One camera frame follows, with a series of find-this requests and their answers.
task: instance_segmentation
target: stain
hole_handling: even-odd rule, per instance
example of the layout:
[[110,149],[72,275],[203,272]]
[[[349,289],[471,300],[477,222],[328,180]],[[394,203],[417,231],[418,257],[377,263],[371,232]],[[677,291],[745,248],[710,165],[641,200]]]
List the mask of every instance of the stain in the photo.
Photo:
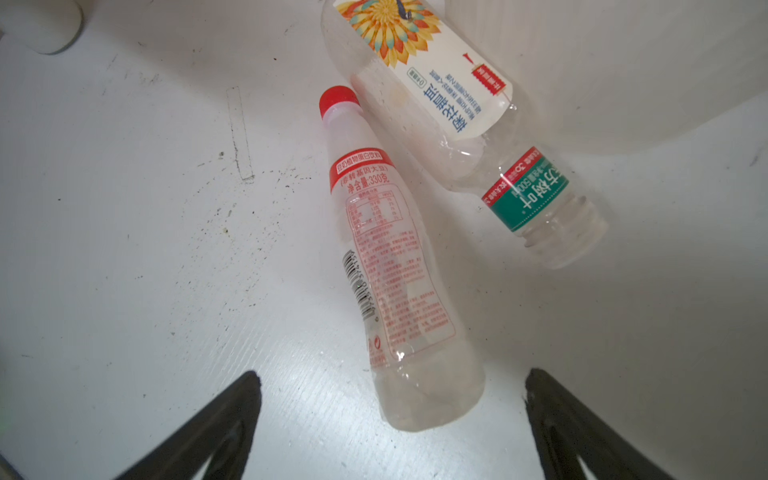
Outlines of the stain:
[[763,150],[765,149],[765,144],[757,149],[757,152],[755,152],[755,157],[750,162],[750,167],[754,167],[757,165],[757,162],[760,160],[760,158],[763,156]]
[[246,182],[253,182],[255,176],[251,167],[248,133],[245,128],[245,115],[243,114],[243,99],[240,96],[240,87],[227,89],[227,107],[230,113],[232,146],[235,150],[237,171],[240,173],[240,179]]

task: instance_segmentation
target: white surface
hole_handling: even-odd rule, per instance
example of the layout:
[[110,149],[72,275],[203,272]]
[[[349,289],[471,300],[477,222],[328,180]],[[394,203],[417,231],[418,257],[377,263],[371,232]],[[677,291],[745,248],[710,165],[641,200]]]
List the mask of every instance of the white surface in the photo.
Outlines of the white surface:
[[328,254],[319,10],[104,0],[63,55],[0,41],[0,451],[31,480],[112,478],[255,369],[249,479],[541,478],[541,366],[675,477],[764,478],[768,95],[643,154],[566,155],[612,230],[555,272],[385,139],[488,375],[466,417],[400,433]]

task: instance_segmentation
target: red stripe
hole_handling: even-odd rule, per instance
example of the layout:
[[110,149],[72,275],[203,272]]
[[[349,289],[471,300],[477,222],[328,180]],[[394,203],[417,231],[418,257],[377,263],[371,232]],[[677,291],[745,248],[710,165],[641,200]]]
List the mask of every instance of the red stripe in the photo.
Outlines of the red stripe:
[[504,87],[507,86],[486,64],[477,67],[472,71],[472,74],[494,95],[504,90]]
[[520,157],[520,160],[516,161],[514,165],[502,175],[500,179],[493,184],[485,195],[482,196],[482,201],[489,207],[493,207],[498,199],[503,197],[509,190],[510,185],[514,185],[520,181],[523,176],[531,170],[544,155],[536,147],[531,147],[531,150],[525,152],[525,155]]
[[392,160],[389,159],[389,155],[380,148],[360,148],[359,150],[351,151],[344,155],[331,165],[331,191],[333,191],[336,183],[341,180],[341,177],[344,175],[353,170],[357,170],[360,167],[375,164],[395,166],[392,164]]

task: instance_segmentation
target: empty plastic bottle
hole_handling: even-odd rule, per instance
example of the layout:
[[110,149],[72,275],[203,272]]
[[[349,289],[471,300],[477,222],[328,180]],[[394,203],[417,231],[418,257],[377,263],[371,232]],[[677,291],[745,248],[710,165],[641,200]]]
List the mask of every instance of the empty plastic bottle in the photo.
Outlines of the empty plastic bottle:
[[419,210],[355,93],[320,98],[342,260],[365,323],[383,416],[416,432],[464,415],[485,374],[451,305]]
[[429,5],[326,0],[322,27],[366,110],[443,187],[483,199],[545,266],[568,265],[603,237],[597,208],[535,146],[525,94]]

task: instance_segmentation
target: bottle label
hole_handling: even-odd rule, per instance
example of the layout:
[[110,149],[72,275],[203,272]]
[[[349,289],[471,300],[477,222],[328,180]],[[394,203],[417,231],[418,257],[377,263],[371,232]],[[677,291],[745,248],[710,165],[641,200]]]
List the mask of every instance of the bottle label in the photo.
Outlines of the bottle label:
[[452,338],[456,329],[427,270],[419,232],[387,154],[364,148],[330,171],[352,241],[344,269],[362,312],[372,368]]
[[515,232],[549,205],[567,185],[568,179],[533,147],[482,199],[509,230]]
[[336,0],[333,6],[449,140],[484,134],[509,106],[509,80],[419,0]]

